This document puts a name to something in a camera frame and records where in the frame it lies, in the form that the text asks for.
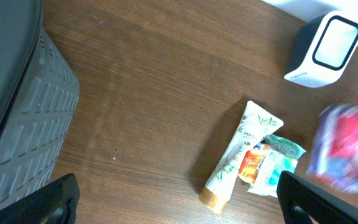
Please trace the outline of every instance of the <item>white tube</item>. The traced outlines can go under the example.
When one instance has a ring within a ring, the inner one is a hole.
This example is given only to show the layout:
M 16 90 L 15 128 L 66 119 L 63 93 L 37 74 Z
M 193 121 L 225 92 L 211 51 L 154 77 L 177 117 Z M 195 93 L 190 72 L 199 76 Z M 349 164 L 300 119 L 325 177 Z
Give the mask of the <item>white tube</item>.
M 220 214 L 231 197 L 246 152 L 283 125 L 282 120 L 248 101 L 226 152 L 200 194 L 200 201 L 213 212 Z

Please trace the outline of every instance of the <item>brown wooden surface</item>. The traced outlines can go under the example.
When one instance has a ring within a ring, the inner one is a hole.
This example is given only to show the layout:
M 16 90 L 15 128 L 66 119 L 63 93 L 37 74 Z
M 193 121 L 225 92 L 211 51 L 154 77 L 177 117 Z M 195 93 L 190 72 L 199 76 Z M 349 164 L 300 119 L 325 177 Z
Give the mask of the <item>brown wooden surface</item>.
M 259 0 L 45 0 L 45 30 L 81 86 L 53 173 L 78 179 L 77 223 L 283 223 L 277 199 L 239 180 L 221 216 L 198 193 L 247 100 L 308 150 L 299 175 L 318 114 L 358 104 L 358 49 L 333 85 L 283 79 L 302 24 Z

